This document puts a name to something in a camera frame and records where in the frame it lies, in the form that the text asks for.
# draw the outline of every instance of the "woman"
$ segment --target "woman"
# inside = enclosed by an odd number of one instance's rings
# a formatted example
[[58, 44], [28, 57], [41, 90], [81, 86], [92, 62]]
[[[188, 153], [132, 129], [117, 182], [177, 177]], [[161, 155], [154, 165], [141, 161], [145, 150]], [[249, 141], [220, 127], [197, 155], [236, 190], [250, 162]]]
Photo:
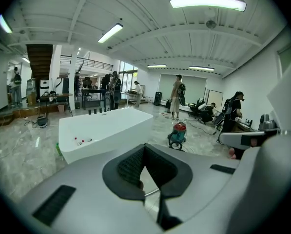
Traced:
[[234, 125], [235, 125], [235, 118], [239, 117], [242, 118], [242, 113], [241, 113], [241, 100], [244, 101], [244, 94], [243, 92], [237, 91], [235, 95], [230, 99], [228, 109], [226, 111], [225, 117], [224, 117], [224, 122], [223, 122], [223, 127], [221, 130], [221, 133], [229, 133], [232, 131]]
[[115, 106], [114, 106], [114, 92], [120, 93], [120, 86], [121, 86], [121, 81], [118, 77], [117, 71], [114, 71], [113, 75], [112, 75], [112, 81], [110, 84], [110, 94], [111, 94], [110, 98], [111, 98], [111, 109], [112, 110], [118, 109], [118, 103], [115, 103]]
[[142, 99], [142, 88], [140, 83], [138, 83], [137, 81], [135, 81], [135, 86], [136, 86], [136, 93], [137, 93], [137, 98], [136, 98], [136, 105], [135, 107], [139, 107], [141, 99]]

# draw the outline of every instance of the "handrail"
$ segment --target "handrail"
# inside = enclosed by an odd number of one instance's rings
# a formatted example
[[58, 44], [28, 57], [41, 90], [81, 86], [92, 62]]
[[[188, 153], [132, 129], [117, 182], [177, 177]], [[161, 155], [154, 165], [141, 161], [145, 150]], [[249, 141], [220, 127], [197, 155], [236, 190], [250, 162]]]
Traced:
[[[71, 62], [72, 62], [72, 56], [61, 55], [60, 64], [71, 64]], [[90, 59], [85, 59], [82, 57], [77, 57], [76, 65], [80, 66], [81, 64], [86, 65], [88, 67], [100, 68], [100, 69], [109, 70], [109, 71], [112, 71], [113, 69], [113, 65], [96, 61], [96, 60], [90, 60]]]

